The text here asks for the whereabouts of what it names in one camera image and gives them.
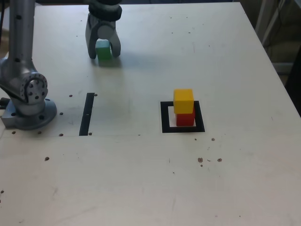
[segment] black square outline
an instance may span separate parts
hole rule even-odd
[[[181,126],[181,127],[170,127],[168,107],[174,106],[173,101],[161,101],[161,121],[162,121],[162,133],[199,133],[205,132],[203,123],[201,108],[198,101],[194,101],[194,111],[196,116],[194,118],[196,126]]]

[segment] yellow block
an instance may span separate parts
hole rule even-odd
[[[193,93],[192,89],[174,90],[174,113],[191,114],[193,111]]]

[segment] cable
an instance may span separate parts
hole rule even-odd
[[[269,54],[269,57],[271,59],[272,57],[272,41],[275,39],[275,37],[277,36],[278,32],[280,31],[280,28],[282,27],[283,23],[282,23],[282,20],[281,20],[281,16],[280,16],[280,6],[279,6],[279,3],[281,0],[276,0],[277,1],[277,11],[278,11],[278,20],[280,22],[280,26],[277,28],[274,36],[273,36],[273,39],[271,39],[271,35],[269,36],[269,44],[267,46],[265,46],[265,48],[268,48],[267,49],[267,53],[269,53],[269,50],[270,50],[270,54]]]
[[[4,19],[4,11],[5,11],[5,0],[2,0],[1,19],[0,19],[0,46],[1,46],[1,39],[2,39],[2,26],[3,26],[3,19]]]

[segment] green block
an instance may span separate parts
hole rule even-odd
[[[111,48],[108,40],[98,40],[96,42],[96,54],[98,60],[111,60]]]

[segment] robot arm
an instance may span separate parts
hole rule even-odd
[[[121,0],[90,0],[86,42],[90,58],[96,58],[97,39],[107,39],[112,55],[120,55],[116,21],[120,19]],[[32,62],[35,0],[11,0],[9,16],[9,56],[0,60],[0,88],[10,97],[2,116],[6,128],[37,129],[56,115],[56,105],[45,99],[46,78]]]

